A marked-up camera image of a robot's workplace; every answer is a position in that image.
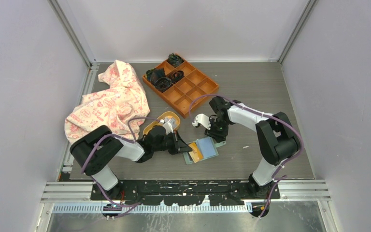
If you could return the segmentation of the orange credit card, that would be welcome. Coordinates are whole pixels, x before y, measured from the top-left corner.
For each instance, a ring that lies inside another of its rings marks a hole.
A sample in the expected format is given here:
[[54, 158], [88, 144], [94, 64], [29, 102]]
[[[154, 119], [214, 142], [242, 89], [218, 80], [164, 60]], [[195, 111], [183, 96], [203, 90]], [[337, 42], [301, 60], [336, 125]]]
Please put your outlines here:
[[190, 148], [192, 148], [192, 151], [188, 153], [190, 156], [191, 160], [194, 163], [197, 163], [203, 159], [202, 152], [199, 150], [198, 145], [196, 142], [192, 142], [188, 145]]

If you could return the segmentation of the green card holder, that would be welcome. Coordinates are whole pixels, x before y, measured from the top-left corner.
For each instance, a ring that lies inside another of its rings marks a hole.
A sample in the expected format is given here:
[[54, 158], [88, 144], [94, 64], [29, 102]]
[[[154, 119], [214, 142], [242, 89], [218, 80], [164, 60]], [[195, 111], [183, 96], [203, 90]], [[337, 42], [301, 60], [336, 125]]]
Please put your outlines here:
[[[205, 138], [202, 138], [202, 139], [197, 139], [193, 142], [197, 143], [199, 150], [202, 152], [203, 159], [201, 161], [217, 157], [219, 155], [217, 149], [226, 144], [225, 141], [220, 142], [220, 143], [216, 143], [215, 140], [213, 140], [213, 138], [211, 138], [211, 137], [205, 137]], [[195, 164], [191, 160], [190, 156], [188, 155], [188, 152], [183, 153], [183, 156], [184, 156], [184, 160], [185, 160], [186, 165]]]

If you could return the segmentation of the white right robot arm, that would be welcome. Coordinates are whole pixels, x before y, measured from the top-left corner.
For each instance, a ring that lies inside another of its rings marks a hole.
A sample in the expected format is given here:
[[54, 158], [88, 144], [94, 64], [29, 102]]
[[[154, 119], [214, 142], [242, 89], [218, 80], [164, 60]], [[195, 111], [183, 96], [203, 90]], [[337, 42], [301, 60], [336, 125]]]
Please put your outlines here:
[[276, 172], [302, 149], [299, 133], [283, 112], [260, 113], [243, 103], [225, 101], [216, 96], [209, 102], [214, 114], [209, 116], [205, 135], [220, 143], [226, 140], [228, 127], [240, 124], [257, 134], [262, 159], [252, 174], [247, 187], [254, 198], [262, 198], [271, 188]]

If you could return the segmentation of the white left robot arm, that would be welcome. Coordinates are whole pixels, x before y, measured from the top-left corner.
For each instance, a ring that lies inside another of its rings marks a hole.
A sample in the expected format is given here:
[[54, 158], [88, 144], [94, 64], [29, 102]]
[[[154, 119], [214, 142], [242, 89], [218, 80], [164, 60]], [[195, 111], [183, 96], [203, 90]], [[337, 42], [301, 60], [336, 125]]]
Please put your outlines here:
[[102, 187], [109, 199], [117, 199], [122, 192], [119, 179], [108, 166], [114, 157], [143, 163], [157, 151], [171, 155], [191, 152], [193, 149], [174, 129], [166, 125], [155, 125], [137, 141], [130, 141], [113, 134], [107, 126], [100, 126], [74, 142], [70, 153], [81, 166], [81, 171]]

